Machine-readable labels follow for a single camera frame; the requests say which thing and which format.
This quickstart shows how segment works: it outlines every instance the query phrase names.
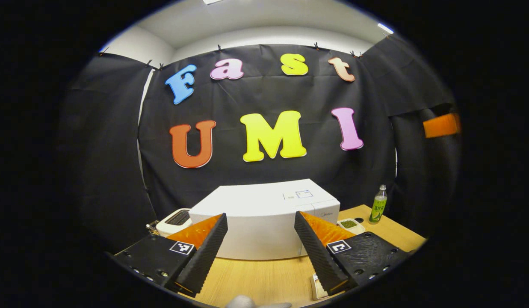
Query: green drink bottle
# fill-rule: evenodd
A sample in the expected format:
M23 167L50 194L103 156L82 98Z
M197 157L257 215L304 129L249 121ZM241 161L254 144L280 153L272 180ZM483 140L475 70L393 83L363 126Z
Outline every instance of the green drink bottle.
M379 222L386 206L388 196L386 195L386 185L380 185L380 190L374 196L374 202L372 203L372 209L370 211L369 222Z

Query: green food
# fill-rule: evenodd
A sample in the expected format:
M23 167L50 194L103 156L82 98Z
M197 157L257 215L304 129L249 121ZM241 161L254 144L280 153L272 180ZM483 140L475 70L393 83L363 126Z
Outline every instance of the green food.
M352 227L355 227L357 226L357 224L355 222L352 222L351 220L348 220L346 222L341 222L342 226L344 226L344 228L352 228Z

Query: orange strap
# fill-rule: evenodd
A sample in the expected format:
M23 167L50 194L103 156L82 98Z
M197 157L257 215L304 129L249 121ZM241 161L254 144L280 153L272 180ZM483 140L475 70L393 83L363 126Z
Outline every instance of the orange strap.
M448 113L423 122L426 138L454 135L461 131L458 113Z

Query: ceiling light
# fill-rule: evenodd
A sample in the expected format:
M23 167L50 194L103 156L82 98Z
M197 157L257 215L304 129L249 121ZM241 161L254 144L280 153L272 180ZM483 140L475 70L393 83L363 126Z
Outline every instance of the ceiling light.
M215 2L219 2L219 1L222 1L222 0L204 0L204 3L205 4L212 4L212 3L215 3Z
M382 29L384 29L387 33L389 34L393 34L393 31L388 29L388 27L386 27L385 25L382 25L382 24L378 24L378 26Z

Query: ceiling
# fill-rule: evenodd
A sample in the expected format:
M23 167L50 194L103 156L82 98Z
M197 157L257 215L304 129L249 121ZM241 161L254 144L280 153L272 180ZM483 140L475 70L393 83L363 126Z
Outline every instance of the ceiling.
M178 49L221 33L298 26L342 33L375 44L378 21L338 0L181 0L136 23Z

